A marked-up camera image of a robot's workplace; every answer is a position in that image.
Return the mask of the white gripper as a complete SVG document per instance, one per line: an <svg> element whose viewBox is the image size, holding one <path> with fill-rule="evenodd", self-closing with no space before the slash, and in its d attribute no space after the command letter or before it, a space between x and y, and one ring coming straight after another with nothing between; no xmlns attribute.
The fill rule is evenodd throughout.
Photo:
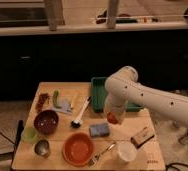
<svg viewBox="0 0 188 171"><path fill-rule="evenodd" d="M118 120L117 124L121 124L124 120L124 111L125 111L125 101L119 100L111 97L107 97L104 104L104 113L107 114L111 112L115 115Z"/></svg>

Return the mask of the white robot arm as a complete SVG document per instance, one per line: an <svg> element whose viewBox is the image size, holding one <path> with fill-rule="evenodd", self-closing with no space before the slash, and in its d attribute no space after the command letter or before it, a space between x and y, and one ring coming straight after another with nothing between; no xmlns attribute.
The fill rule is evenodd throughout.
<svg viewBox="0 0 188 171"><path fill-rule="evenodd" d="M188 97L141 85L137 71L131 66L110 75L105 81L105 89L108 95L104 113L112 124L123 122L126 102L129 101L188 128Z"/></svg>

